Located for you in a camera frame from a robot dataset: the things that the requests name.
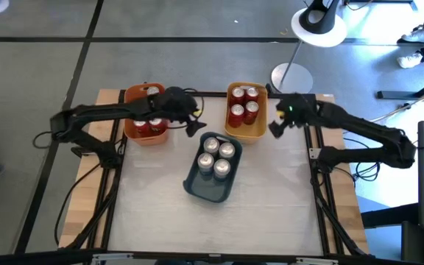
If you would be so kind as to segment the dark red soda can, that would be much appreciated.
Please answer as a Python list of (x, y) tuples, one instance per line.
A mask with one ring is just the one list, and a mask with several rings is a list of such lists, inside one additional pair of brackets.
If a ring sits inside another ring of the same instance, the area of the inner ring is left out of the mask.
[(256, 87), (248, 87), (244, 90), (245, 100), (244, 102), (247, 104), (248, 102), (257, 102), (259, 98), (259, 91)]
[(245, 100), (245, 91), (241, 87), (235, 87), (230, 92), (229, 106), (243, 105)]
[(228, 124), (230, 127), (240, 127), (244, 120), (244, 107), (240, 104), (235, 104), (230, 107), (228, 114)]
[(244, 108), (244, 123), (251, 125), (255, 122), (259, 111), (259, 104), (254, 101), (248, 101)]

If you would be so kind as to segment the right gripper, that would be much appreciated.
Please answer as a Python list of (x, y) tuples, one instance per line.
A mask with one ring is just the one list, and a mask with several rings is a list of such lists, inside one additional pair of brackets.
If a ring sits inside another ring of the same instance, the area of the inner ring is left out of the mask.
[(276, 111), (281, 123), (273, 121), (268, 124), (270, 132), (276, 138), (280, 138), (287, 127), (303, 127), (307, 124), (306, 115), (310, 105), (300, 93), (292, 93), (284, 96), (276, 105)]

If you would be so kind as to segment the person's shoe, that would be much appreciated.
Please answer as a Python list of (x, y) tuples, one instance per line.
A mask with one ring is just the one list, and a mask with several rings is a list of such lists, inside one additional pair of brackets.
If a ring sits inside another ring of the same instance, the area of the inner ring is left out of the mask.
[(415, 29), (401, 36), (401, 39), (407, 42), (424, 43), (424, 28)]
[(423, 56), (419, 52), (402, 56), (397, 59), (397, 63), (401, 68), (414, 68), (423, 61)]

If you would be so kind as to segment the orange plastic bin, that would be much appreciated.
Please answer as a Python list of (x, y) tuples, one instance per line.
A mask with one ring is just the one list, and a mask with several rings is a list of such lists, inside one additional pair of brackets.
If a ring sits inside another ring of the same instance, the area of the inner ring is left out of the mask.
[[(135, 101), (136, 99), (148, 97), (148, 95), (146, 94), (146, 90), (149, 87), (158, 87), (160, 89), (160, 93), (163, 93), (165, 91), (164, 86), (161, 85), (160, 83), (144, 83), (140, 85), (134, 85), (126, 90), (124, 94), (124, 102), (130, 103)], [(136, 142), (137, 145), (139, 146), (158, 145), (158, 144), (164, 143), (167, 140), (169, 136), (168, 129), (166, 129), (166, 131), (163, 134), (156, 135), (151, 131), (151, 128), (150, 128), (151, 135), (149, 137), (140, 138), (134, 128), (134, 125), (133, 125), (134, 121), (135, 120), (132, 120), (132, 119), (124, 120), (124, 134), (129, 139)]]

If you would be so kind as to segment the silver metal bracket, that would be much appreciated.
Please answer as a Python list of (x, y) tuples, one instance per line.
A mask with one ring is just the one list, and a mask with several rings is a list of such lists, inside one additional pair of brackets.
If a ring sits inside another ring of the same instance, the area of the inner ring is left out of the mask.
[(296, 258), (294, 265), (339, 265), (337, 260), (327, 258)]
[(134, 254), (131, 252), (113, 252), (95, 254), (92, 257), (91, 265), (106, 265), (108, 261), (123, 261), (133, 259)]

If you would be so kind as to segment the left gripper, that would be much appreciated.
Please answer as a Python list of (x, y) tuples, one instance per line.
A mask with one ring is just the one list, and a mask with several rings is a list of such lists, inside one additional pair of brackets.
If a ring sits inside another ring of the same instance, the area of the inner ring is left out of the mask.
[[(179, 87), (167, 88), (163, 93), (149, 96), (151, 119), (167, 119), (179, 123), (189, 123), (191, 118), (199, 110), (193, 96)], [(193, 137), (197, 130), (206, 126), (201, 121), (193, 121), (187, 124), (185, 131), (189, 138)]]

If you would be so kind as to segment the black aluminium table frame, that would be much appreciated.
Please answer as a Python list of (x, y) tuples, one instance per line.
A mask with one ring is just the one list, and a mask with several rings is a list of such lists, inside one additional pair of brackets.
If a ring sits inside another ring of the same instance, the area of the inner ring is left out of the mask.
[[(115, 101), (121, 100), (124, 91), (113, 90), (113, 89), (101, 89), (96, 105), (107, 105), (115, 103)], [(211, 101), (212, 99), (224, 100), (226, 97), (225, 92), (194, 92), (194, 96), (204, 96), (204, 99)], [(318, 100), (333, 102), (335, 101), (334, 96), (331, 94), (316, 94)], [(124, 121), (95, 121), (93, 125), (88, 125), (88, 133), (93, 137), (97, 137), (100, 140), (109, 140), (113, 137), (115, 141), (121, 140), (124, 134)], [(322, 142), (327, 145), (333, 145), (336, 148), (342, 149), (345, 147), (344, 134), (341, 129), (321, 129)], [(98, 163), (98, 159), (94, 155), (86, 155), (80, 158), (80, 164), (77, 172), (76, 180), (81, 178), (82, 174), (88, 172), (89, 166), (95, 166)], [(331, 188), (333, 189), (334, 205), (336, 207), (336, 214), (339, 217), (343, 228), (346, 230), (348, 235), (357, 244), (357, 246), (365, 252), (369, 252), (369, 245), (367, 243), (367, 237), (363, 227), (363, 221), (361, 218), (361, 211), (359, 210), (358, 200), (356, 198), (356, 190), (354, 188), (353, 181), (349, 178), (349, 175), (345, 172), (350, 171), (349, 164), (340, 164), (340, 169), (335, 169), (328, 176), (328, 182), (331, 180)], [(71, 243), (78, 232), (82, 231), (82, 228), (87, 226), (88, 219), (91, 214), (96, 210), (96, 203), (100, 202), (100, 199), (104, 199), (107, 196), (107, 190), (110, 188), (114, 179), (114, 171), (107, 170), (107, 176), (102, 173), (104, 169), (94, 169), (92, 177), (87, 176), (87, 182), (79, 184), (78, 187), (74, 188), (71, 199), (68, 203), (68, 212), (63, 223), (63, 229), (61, 230), (61, 236), (58, 247), (66, 247)], [(88, 236), (87, 241), (82, 244), (81, 248), (88, 248), (89, 239), (93, 239), (93, 244), (90, 248), (97, 248), (102, 246), (102, 237), (106, 235), (107, 238), (107, 215), (113, 215), (115, 210), (114, 206), (111, 205), (111, 210), (107, 210), (94, 227), (95, 231), (92, 232), (93, 236)], [(333, 232), (333, 228), (330, 229), (330, 221), (327, 217), (324, 218), (326, 225), (326, 235), (328, 237), (329, 251), (335, 254), (336, 251), (336, 232)]]

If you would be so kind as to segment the white round side table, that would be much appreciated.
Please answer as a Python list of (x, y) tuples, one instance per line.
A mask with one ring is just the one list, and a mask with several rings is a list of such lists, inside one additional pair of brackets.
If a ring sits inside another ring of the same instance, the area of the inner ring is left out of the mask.
[(281, 63), (272, 69), (270, 79), (275, 93), (308, 93), (312, 89), (314, 80), (310, 71), (295, 62), (304, 43), (320, 48), (330, 48), (341, 44), (347, 36), (345, 22), (338, 15), (335, 16), (335, 24), (329, 32), (316, 34), (307, 31), (299, 22), (299, 17), (304, 11), (304, 9), (297, 11), (291, 19), (291, 30), (297, 36), (297, 44), (292, 56), (287, 63)]

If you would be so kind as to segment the black curved stand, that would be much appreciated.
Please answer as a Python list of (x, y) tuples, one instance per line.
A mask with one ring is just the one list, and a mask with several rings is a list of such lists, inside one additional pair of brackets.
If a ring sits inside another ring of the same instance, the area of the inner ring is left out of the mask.
[(340, 0), (312, 0), (299, 16), (300, 26), (313, 34), (329, 33), (336, 23), (336, 9)]

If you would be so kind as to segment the yellow plastic bin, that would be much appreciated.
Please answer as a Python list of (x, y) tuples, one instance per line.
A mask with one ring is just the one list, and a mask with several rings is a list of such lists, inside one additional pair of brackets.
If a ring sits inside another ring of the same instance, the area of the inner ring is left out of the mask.
[[(231, 127), (229, 125), (230, 117), (230, 100), (232, 97), (233, 89), (235, 88), (255, 88), (258, 92), (257, 104), (258, 104), (258, 113), (253, 124), (242, 124), (240, 127)], [(261, 139), (267, 130), (267, 96), (268, 92), (262, 84), (253, 83), (253, 82), (232, 82), (229, 84), (227, 89), (227, 107), (225, 114), (225, 132), (242, 142), (243, 144), (254, 144), (259, 139)]]

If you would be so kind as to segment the teal plastic bin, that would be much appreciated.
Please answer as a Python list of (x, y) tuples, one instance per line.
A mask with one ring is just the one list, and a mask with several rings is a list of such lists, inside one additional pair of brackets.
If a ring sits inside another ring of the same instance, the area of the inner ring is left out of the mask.
[[(209, 138), (215, 138), (219, 144), (231, 144), (235, 153), (226, 161), (230, 164), (230, 170), (221, 180), (215, 176), (213, 166), (210, 174), (204, 174), (199, 167), (199, 157), (206, 153), (204, 143)], [(185, 191), (195, 197), (199, 197), (209, 202), (224, 202), (230, 195), (235, 180), (236, 172), (241, 160), (242, 146), (241, 144), (228, 136), (220, 135), (216, 132), (205, 132), (199, 140), (199, 147), (195, 154), (191, 169), (183, 181)]]

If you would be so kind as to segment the silver Spindrift soda can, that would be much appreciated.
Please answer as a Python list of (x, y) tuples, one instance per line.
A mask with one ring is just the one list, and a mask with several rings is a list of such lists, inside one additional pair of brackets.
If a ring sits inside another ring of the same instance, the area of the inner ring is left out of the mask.
[(213, 177), (216, 181), (223, 182), (230, 173), (230, 163), (225, 159), (218, 159), (213, 166)]
[(209, 175), (213, 173), (213, 166), (215, 160), (212, 154), (204, 152), (197, 158), (197, 165), (199, 167), (199, 171), (203, 175)]
[(203, 149), (204, 152), (207, 152), (213, 156), (216, 156), (219, 152), (220, 142), (215, 137), (209, 137), (204, 140)]
[(236, 153), (234, 145), (230, 142), (224, 142), (219, 147), (219, 157), (225, 160), (231, 160)]

